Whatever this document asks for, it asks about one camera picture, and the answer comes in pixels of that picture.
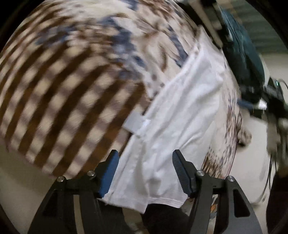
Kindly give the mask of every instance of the folded white fabric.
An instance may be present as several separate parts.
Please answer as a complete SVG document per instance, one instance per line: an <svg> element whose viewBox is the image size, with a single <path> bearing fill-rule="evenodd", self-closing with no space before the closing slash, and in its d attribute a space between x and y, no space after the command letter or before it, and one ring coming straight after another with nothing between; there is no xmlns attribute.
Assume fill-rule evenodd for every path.
<svg viewBox="0 0 288 234"><path fill-rule="evenodd" d="M215 132L225 57L205 30L181 72L166 85L146 112L119 161L106 203L141 213L150 203L180 207L186 200L172 164L180 149L200 169Z"/></svg>

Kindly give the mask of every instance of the white garment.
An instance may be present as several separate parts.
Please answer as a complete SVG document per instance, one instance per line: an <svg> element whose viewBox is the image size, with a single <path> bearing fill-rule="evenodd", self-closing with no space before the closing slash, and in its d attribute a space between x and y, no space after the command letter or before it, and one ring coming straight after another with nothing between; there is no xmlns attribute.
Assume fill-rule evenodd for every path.
<svg viewBox="0 0 288 234"><path fill-rule="evenodd" d="M201 168L215 132L225 61L201 27L183 69L145 114L150 121L130 138L103 198L106 203L144 213L150 203L179 208L185 202L172 152L180 149Z"/></svg>

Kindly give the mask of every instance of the patterned tablecloth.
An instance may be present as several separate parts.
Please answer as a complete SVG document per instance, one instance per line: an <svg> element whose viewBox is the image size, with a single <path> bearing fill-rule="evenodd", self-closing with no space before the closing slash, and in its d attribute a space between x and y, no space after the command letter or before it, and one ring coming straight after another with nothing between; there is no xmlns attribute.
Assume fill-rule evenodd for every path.
<svg viewBox="0 0 288 234"><path fill-rule="evenodd" d="M0 134L43 172L72 178L122 152L122 125L181 70L197 26L173 0L46 0L0 56ZM203 169L225 177L241 126L227 77Z"/></svg>

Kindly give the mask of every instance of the fabric tag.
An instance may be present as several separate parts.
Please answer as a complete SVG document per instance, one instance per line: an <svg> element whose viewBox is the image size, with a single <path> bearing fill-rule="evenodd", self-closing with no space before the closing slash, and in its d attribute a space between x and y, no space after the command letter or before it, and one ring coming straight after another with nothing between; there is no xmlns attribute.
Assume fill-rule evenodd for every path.
<svg viewBox="0 0 288 234"><path fill-rule="evenodd" d="M127 131L136 134L142 127L148 125L150 121L145 119L140 113L132 111L123 124L123 128Z"/></svg>

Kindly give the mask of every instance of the silver screw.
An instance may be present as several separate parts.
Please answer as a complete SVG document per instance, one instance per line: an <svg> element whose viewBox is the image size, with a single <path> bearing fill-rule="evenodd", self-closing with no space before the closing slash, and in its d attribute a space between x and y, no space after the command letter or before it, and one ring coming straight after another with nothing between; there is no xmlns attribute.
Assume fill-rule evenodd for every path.
<svg viewBox="0 0 288 234"><path fill-rule="evenodd" d="M95 175L95 171L88 171L88 172L87 172L87 175L88 175L88 176L94 176L94 175Z"/></svg>
<svg viewBox="0 0 288 234"><path fill-rule="evenodd" d="M64 176L60 176L58 177L57 181L58 182L63 182L65 180L65 177Z"/></svg>
<svg viewBox="0 0 288 234"><path fill-rule="evenodd" d="M204 175L205 175L205 172L199 170L199 171L196 172L196 174L197 174L198 176L204 176Z"/></svg>
<svg viewBox="0 0 288 234"><path fill-rule="evenodd" d="M229 180L230 182L233 182L233 181L235 181L235 178L233 176L228 176L227 180Z"/></svg>

